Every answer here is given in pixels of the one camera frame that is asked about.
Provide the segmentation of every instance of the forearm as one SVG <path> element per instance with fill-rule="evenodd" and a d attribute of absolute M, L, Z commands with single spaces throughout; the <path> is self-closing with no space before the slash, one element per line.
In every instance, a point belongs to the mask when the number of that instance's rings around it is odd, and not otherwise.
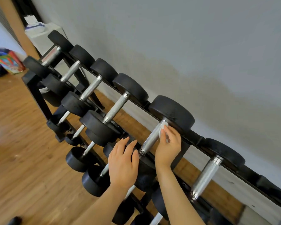
<path fill-rule="evenodd" d="M 126 193 L 126 190 L 110 186 L 74 224 L 110 225 Z"/>
<path fill-rule="evenodd" d="M 158 182 L 172 225 L 204 225 L 170 168 L 156 168 Z"/>

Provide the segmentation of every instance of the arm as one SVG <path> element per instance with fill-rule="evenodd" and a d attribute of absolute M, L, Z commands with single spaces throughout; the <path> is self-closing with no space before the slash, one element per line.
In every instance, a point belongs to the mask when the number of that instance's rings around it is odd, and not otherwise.
<path fill-rule="evenodd" d="M 181 136 L 172 127 L 161 130 L 160 144 L 155 153 L 155 166 L 165 207 L 172 225 L 204 225 L 181 189 L 170 166 L 181 151 Z"/>
<path fill-rule="evenodd" d="M 128 189 L 134 185 L 138 174 L 138 151 L 135 150 L 132 155 L 137 141 L 131 142 L 124 151 L 128 140 L 129 137 L 121 139 L 109 155 L 109 188 L 74 224 L 111 224 L 116 210 L 124 200 Z"/>

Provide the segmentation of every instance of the wall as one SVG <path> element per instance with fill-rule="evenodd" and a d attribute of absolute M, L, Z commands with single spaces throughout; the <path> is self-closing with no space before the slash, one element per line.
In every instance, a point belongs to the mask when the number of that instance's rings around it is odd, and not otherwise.
<path fill-rule="evenodd" d="M 18 42 L 12 37 L 12 35 L 6 30 L 6 28 L 0 23 L 0 47 L 13 50 L 20 60 L 24 60 L 26 57 L 25 51 L 18 44 Z"/>
<path fill-rule="evenodd" d="M 166 95 L 281 187 L 281 0 L 32 0 L 73 44 Z"/>

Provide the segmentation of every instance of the hand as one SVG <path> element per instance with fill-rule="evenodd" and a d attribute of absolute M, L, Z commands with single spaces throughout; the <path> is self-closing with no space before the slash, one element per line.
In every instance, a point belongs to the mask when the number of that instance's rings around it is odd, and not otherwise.
<path fill-rule="evenodd" d="M 171 163 L 181 151 L 181 136 L 171 126 L 164 125 L 160 132 L 160 143 L 155 152 L 156 169 L 170 168 Z"/>
<path fill-rule="evenodd" d="M 133 151 L 137 140 L 132 141 L 124 150 L 128 140 L 129 137 L 116 143 L 108 157 L 110 186 L 120 188 L 125 194 L 136 181 L 139 162 L 138 151 Z"/>

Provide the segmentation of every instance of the wooden floor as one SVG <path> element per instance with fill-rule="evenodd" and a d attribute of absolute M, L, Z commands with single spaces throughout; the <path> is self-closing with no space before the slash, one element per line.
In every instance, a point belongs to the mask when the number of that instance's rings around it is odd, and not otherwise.
<path fill-rule="evenodd" d="M 96 93 L 108 111 L 114 103 Z M 70 115 L 68 120 L 75 128 L 80 126 L 77 116 Z M 140 143 L 150 134 L 123 110 L 114 120 Z M 0 225 L 16 215 L 23 217 L 23 224 L 64 225 L 82 218 L 90 223 L 87 209 L 96 197 L 84 190 L 82 174 L 67 166 L 65 156 L 70 149 L 67 143 L 58 143 L 46 126 L 21 75 L 0 78 Z M 107 161 L 101 147 L 96 146 L 95 150 Z M 185 159 L 175 172 L 190 185 L 200 173 Z M 143 195 L 139 190 L 134 193 L 138 197 Z M 243 205 L 216 183 L 210 183 L 203 197 L 232 222 L 237 222 Z M 157 213 L 152 202 L 147 208 L 154 215 Z"/>

